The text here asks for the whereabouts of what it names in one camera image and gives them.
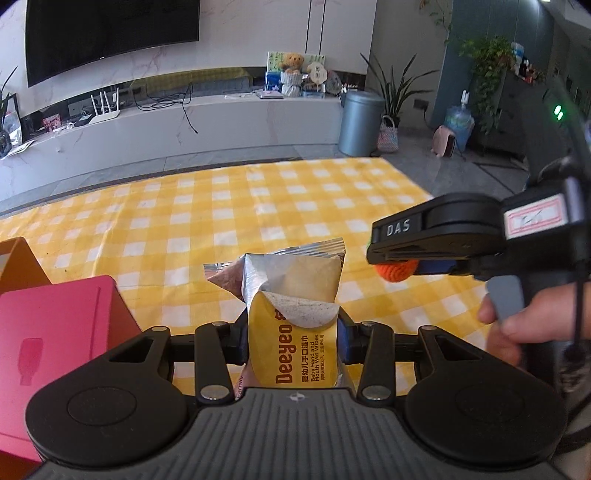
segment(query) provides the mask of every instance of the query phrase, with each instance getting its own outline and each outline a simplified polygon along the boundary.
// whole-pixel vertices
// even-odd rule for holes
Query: green plant
[[[452,12],[449,7],[447,0],[434,0],[435,7],[431,8],[431,12],[429,13],[429,17],[433,18],[433,22],[438,27],[443,27],[447,30],[448,34],[452,33]],[[419,4],[419,9],[425,8],[427,5],[430,5],[430,0],[421,0]]]
[[[474,60],[472,72],[475,86],[475,114],[481,117],[481,125],[490,130],[491,120],[496,115],[493,96],[498,90],[503,73],[515,63],[511,43],[505,37],[486,37],[477,40],[465,40],[460,45],[460,55]]]
[[[399,84],[396,84],[396,81],[394,80],[394,67],[390,67],[390,77],[387,78],[386,74],[384,73],[384,69],[382,68],[379,60],[375,57],[375,55],[370,54],[369,59],[367,59],[363,54],[361,54],[361,56],[365,60],[365,63],[367,63],[371,73],[374,74],[377,81],[379,82],[382,97],[384,97],[384,99],[386,100],[385,114],[391,117],[392,120],[394,120],[394,126],[398,128],[400,124],[400,114],[404,102],[406,102],[413,95],[420,95],[421,93],[431,93],[433,91],[411,90],[410,87],[412,86],[414,81],[421,77],[426,77],[427,75],[437,73],[439,70],[429,70],[428,72],[407,79],[405,75],[408,73],[414,60],[417,58],[417,54],[415,53],[415,55],[413,55],[411,60],[406,65],[406,68],[402,73],[402,77],[400,78]],[[375,60],[375,64],[379,69],[379,74],[371,62],[372,57],[373,60]]]
[[[18,67],[14,67],[14,70],[11,72],[11,74],[6,79],[6,81],[4,82],[4,85],[2,85],[2,89],[0,89],[0,131],[4,130],[4,119],[6,118],[6,112],[8,110],[8,98],[10,97],[10,93],[7,93],[6,96],[4,96],[4,88],[6,87],[6,84],[8,83],[8,81],[10,80],[10,77],[12,77],[14,72],[17,71],[17,68]]]

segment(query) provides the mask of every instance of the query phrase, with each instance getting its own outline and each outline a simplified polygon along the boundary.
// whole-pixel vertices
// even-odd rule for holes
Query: wall-mounted tv
[[[0,15],[2,15],[8,7],[10,7],[17,0],[0,0]]]
[[[29,86],[91,61],[199,39],[199,0],[27,0]]]

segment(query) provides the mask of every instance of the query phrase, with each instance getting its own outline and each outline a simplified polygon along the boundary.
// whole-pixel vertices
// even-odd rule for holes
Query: metal screw
[[[372,401],[386,400],[391,394],[390,389],[383,385],[370,385],[362,391],[362,395]]]
[[[221,400],[226,398],[230,391],[223,385],[208,385],[201,389],[201,396],[207,400]]]

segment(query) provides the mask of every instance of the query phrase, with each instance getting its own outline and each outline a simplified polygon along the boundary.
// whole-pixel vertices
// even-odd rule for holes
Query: orange foam ball
[[[385,281],[398,283],[414,275],[418,268],[418,260],[374,265],[374,268]]]

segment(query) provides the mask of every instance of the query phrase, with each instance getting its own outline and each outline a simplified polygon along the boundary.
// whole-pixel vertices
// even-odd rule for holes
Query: picture frame
[[[18,109],[17,94],[13,93],[7,97],[8,108],[4,119],[4,129],[10,135],[12,147],[22,145],[22,124],[21,114]]]

